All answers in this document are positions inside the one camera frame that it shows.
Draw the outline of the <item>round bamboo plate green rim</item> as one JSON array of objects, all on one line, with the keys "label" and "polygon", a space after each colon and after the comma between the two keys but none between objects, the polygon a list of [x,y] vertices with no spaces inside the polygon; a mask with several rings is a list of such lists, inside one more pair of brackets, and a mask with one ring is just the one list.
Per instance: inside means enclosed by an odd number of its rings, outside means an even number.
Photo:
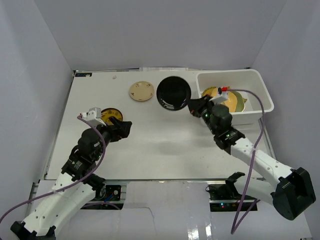
[{"label": "round bamboo plate green rim", "polygon": [[215,87],[215,86],[212,86],[212,87],[208,87],[206,88],[201,96],[204,97],[204,96],[211,96],[212,98],[215,97],[216,95],[218,94],[218,88]]}]

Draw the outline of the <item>black round plate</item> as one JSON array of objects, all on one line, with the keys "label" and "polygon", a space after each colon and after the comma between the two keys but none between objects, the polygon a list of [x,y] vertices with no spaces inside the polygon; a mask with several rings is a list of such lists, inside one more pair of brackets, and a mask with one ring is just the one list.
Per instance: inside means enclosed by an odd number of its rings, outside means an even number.
[{"label": "black round plate", "polygon": [[179,111],[185,108],[191,95],[190,85],[179,76],[166,77],[156,89],[158,103],[169,111]]}]

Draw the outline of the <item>yellow square panda plate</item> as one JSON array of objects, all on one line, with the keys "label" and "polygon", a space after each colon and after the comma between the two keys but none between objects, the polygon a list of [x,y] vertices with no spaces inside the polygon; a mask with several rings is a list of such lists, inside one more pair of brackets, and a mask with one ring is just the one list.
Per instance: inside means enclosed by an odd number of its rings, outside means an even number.
[{"label": "yellow square panda plate", "polygon": [[226,91],[222,93],[225,94],[228,99],[226,99],[225,101],[221,101],[219,104],[228,107],[231,113],[235,112],[238,104],[237,97],[232,92]]}]

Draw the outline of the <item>green square panda plate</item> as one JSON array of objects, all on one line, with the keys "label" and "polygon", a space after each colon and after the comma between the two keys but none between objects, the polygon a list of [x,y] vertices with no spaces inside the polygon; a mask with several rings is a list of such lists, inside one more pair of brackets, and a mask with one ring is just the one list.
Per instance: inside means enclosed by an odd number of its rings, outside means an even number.
[{"label": "green square panda plate", "polygon": [[243,112],[245,110],[245,103],[242,100],[243,96],[238,91],[232,91],[232,93],[236,96],[237,99],[235,112]]}]

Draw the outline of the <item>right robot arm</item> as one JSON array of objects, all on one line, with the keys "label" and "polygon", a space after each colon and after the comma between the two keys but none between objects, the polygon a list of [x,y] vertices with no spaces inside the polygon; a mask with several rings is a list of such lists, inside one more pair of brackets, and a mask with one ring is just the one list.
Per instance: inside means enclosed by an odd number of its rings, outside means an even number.
[{"label": "right robot arm", "polygon": [[310,174],[302,167],[294,169],[270,157],[243,133],[232,126],[232,115],[222,104],[215,104],[206,95],[188,102],[190,113],[202,118],[213,134],[216,145],[229,155],[243,161],[259,173],[264,180],[251,180],[246,185],[247,174],[235,172],[217,189],[221,196],[236,200],[246,195],[274,206],[287,220],[294,220],[316,201]]}]

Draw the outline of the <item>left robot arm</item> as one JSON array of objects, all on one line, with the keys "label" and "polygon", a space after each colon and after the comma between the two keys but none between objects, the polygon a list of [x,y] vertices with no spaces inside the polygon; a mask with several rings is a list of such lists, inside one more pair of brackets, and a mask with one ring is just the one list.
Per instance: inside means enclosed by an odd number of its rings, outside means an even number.
[{"label": "left robot arm", "polygon": [[109,143],[129,136],[132,122],[114,116],[107,125],[100,118],[78,119],[89,125],[61,169],[50,192],[36,197],[37,207],[10,230],[19,240],[54,240],[65,223],[89,201],[105,196],[106,180],[94,172],[102,163]]}]

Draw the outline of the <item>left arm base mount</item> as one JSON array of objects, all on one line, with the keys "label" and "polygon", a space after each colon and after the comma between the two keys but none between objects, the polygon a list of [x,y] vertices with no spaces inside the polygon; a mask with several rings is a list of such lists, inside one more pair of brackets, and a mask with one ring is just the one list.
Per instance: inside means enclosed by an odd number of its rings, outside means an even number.
[{"label": "left arm base mount", "polygon": [[86,203],[84,210],[121,210],[123,208],[121,185],[106,185],[96,198]]}]

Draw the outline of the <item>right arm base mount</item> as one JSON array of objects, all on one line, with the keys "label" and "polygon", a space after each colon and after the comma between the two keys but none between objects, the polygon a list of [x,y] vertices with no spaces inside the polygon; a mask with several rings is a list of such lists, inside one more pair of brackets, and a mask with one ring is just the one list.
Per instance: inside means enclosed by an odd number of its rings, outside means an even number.
[{"label": "right arm base mount", "polygon": [[234,183],[246,181],[243,172],[236,172],[221,183],[208,184],[205,191],[209,194],[209,207],[212,213],[236,212],[243,190],[236,190]]}]

